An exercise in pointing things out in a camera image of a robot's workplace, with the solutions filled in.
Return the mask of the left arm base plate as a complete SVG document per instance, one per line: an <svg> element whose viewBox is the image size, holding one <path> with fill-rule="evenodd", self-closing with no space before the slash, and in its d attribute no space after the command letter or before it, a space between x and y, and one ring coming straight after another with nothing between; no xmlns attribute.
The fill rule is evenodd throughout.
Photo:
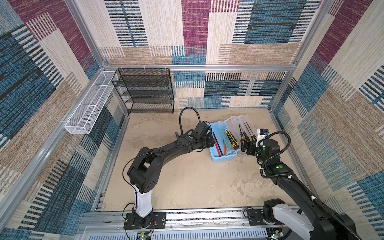
<svg viewBox="0 0 384 240"><path fill-rule="evenodd" d="M150 212L146 217L140 217L136 212L127 213L125 216L124 230L149 230L155 227L164 229L166 226L166 212Z"/></svg>

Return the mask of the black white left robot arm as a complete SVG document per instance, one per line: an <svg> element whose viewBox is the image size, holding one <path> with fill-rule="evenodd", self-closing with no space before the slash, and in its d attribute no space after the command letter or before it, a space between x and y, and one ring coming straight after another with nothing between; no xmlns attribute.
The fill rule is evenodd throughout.
<svg viewBox="0 0 384 240"><path fill-rule="evenodd" d="M182 115L192 110L198 117L194 129L183 131ZM152 190L156 186L162 168L171 160L191 152L201 152L214 146L215 139L210 123L202 121L198 111L193 107L185 107L179 115L180 132L176 132L176 140L159 148L143 147L137 156L125 165L122 171L123 180L135 193L134 216L146 220L152 215Z"/></svg>

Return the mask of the black yellow utility knife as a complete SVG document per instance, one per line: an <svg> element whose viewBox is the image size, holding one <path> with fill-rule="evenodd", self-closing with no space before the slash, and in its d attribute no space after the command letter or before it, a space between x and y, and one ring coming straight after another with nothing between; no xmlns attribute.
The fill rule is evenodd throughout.
<svg viewBox="0 0 384 240"><path fill-rule="evenodd" d="M231 144L232 144L232 147L233 147L235 150L237 150L237 149L239 148L239 143L238 143L238 141L236 140L236 138L232 135L232 133L231 133L228 129L226 129L225 131L226 131L226 135L227 135L227 137L229 138L229 140L230 140L230 142L231 142Z"/></svg>

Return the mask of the wooden handled screwdriver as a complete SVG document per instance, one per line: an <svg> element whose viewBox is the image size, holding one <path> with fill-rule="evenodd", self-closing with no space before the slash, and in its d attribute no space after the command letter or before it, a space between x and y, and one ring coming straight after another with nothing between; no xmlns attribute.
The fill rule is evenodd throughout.
<svg viewBox="0 0 384 240"><path fill-rule="evenodd" d="M239 124L239 129L240 129L241 139L242 139L242 140L246 140L246 139L247 139L247 136L246 136L245 131L243 131L241 124Z"/></svg>

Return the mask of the light blue plastic toolbox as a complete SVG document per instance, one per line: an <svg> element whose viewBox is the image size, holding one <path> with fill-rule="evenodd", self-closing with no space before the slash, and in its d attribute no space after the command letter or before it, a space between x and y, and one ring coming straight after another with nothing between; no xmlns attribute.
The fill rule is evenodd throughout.
<svg viewBox="0 0 384 240"><path fill-rule="evenodd" d="M230 117L225 121L211 123L211 127L219 145L209 148L214 163L229 161L236 156L247 156L247 151L243 152L241 148L242 134L246 133L250 139L257 130L250 115Z"/></svg>

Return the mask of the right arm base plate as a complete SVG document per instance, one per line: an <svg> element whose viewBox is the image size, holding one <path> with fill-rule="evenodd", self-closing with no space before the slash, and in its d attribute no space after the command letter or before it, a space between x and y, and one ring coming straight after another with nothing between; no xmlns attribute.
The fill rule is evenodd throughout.
<svg viewBox="0 0 384 240"><path fill-rule="evenodd" d="M246 209L246 217L248 218L249 225L250 226L262 226L262 225L281 225L281 222L275 221L275 222L267 222L263 218L261 209L252 209L248 208Z"/></svg>

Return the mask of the black hex key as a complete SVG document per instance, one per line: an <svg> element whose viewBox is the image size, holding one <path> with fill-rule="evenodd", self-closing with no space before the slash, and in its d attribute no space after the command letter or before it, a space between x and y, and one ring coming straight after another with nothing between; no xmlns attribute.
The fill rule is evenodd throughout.
<svg viewBox="0 0 384 240"><path fill-rule="evenodd" d="M217 149L217 151L218 151L219 157L222 157L222 156L223 156L223 153L222 153L222 150L221 150L221 148L220 148L219 142L218 142L218 140L217 140L216 135L215 135L214 132L213 132L213 137L214 137L215 146L216 146L216 149Z"/></svg>

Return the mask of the teal utility knife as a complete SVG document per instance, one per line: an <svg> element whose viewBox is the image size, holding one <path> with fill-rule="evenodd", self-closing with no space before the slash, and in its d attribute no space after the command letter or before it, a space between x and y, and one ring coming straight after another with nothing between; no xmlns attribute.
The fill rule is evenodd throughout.
<svg viewBox="0 0 384 240"><path fill-rule="evenodd" d="M224 141L225 146L226 146L226 150L227 151L232 150L233 145L232 145L232 143L231 143L231 141L230 141L230 139L229 139L229 137L227 135L226 130L221 130L221 133L222 133L223 141Z"/></svg>

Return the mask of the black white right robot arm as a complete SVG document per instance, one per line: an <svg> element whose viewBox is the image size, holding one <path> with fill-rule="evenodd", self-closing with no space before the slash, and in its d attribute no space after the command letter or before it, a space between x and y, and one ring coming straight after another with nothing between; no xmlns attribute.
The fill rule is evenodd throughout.
<svg viewBox="0 0 384 240"><path fill-rule="evenodd" d="M241 150L257 158L261 177L287 193L302 211L294 212L282 200L272 199L264 203L264 222L280 222L304 240L359 240L355 222L327 206L281 161L290 145L291 137L284 131L270 134L260 129L256 137L241 134Z"/></svg>

